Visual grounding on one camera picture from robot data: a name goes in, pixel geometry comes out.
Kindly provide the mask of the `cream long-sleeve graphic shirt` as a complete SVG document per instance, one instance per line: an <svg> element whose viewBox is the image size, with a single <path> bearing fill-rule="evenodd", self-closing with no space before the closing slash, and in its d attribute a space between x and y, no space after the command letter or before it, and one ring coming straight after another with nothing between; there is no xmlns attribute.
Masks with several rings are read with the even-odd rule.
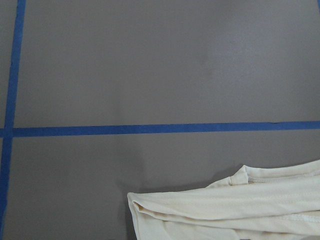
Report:
<svg viewBox="0 0 320 240"><path fill-rule="evenodd" d="M128 193L139 240L317 240L320 162L242 166L198 189Z"/></svg>

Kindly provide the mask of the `brown paper table cover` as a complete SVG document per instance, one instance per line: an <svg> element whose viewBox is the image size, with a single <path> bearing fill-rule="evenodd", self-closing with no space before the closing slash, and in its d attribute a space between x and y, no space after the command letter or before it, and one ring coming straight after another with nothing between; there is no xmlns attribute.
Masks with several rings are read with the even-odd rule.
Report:
<svg viewBox="0 0 320 240"><path fill-rule="evenodd" d="M316 0L0 3L0 126L13 127L4 240L133 240L127 193L320 157Z"/></svg>

